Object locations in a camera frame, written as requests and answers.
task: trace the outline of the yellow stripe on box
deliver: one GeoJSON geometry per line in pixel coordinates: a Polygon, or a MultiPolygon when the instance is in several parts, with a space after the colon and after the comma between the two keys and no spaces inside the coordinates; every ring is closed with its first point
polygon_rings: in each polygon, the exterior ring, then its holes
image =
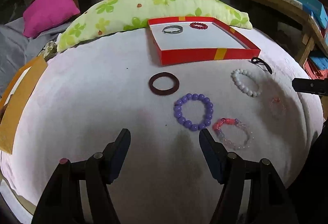
{"type": "Polygon", "coordinates": [[[226,48],[217,48],[214,56],[214,60],[224,59],[224,55],[227,52],[226,48]]]}

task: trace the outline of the pink pillow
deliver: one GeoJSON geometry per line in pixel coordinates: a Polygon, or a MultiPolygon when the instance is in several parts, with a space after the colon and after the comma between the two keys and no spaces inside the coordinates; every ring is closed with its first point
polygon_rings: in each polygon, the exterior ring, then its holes
{"type": "Polygon", "coordinates": [[[79,13],[73,0],[35,0],[23,13],[23,35],[35,38],[79,13]]]}

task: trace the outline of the screw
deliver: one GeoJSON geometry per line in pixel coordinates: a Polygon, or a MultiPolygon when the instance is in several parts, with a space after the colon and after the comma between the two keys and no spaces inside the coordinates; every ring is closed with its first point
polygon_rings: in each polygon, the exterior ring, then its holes
{"type": "Polygon", "coordinates": [[[93,155],[93,157],[95,158],[95,159],[100,159],[100,158],[102,158],[102,156],[103,156],[103,154],[101,153],[101,152],[97,152],[97,153],[95,153],[94,155],[93,155]]]}
{"type": "Polygon", "coordinates": [[[237,157],[237,155],[234,153],[234,152],[229,152],[228,153],[228,158],[230,158],[230,159],[235,159],[237,157]]]}
{"type": "Polygon", "coordinates": [[[66,158],[62,158],[60,161],[59,161],[59,163],[61,164],[61,165],[64,165],[64,164],[66,164],[68,162],[68,159],[66,159],[66,158]]]}
{"type": "Polygon", "coordinates": [[[266,158],[263,158],[262,159],[262,163],[264,164],[264,165],[270,165],[270,160],[268,160],[268,159],[266,159],[266,158]]]}

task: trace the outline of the gray blanket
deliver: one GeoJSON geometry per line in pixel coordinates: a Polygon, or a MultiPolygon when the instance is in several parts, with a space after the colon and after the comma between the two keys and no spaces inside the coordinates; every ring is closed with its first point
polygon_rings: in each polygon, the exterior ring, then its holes
{"type": "Polygon", "coordinates": [[[65,31],[69,25],[65,23],[51,28],[35,39],[23,35],[23,18],[0,25],[0,97],[19,68],[36,57],[46,43],[65,31]]]}

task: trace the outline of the teal box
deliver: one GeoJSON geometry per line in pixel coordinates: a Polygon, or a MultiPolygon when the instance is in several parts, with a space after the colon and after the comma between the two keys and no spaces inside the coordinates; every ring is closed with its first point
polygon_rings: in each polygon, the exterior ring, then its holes
{"type": "Polygon", "coordinates": [[[318,0],[297,0],[303,5],[307,5],[312,11],[315,17],[318,19],[320,25],[323,28],[327,27],[328,17],[323,4],[318,0]]]}

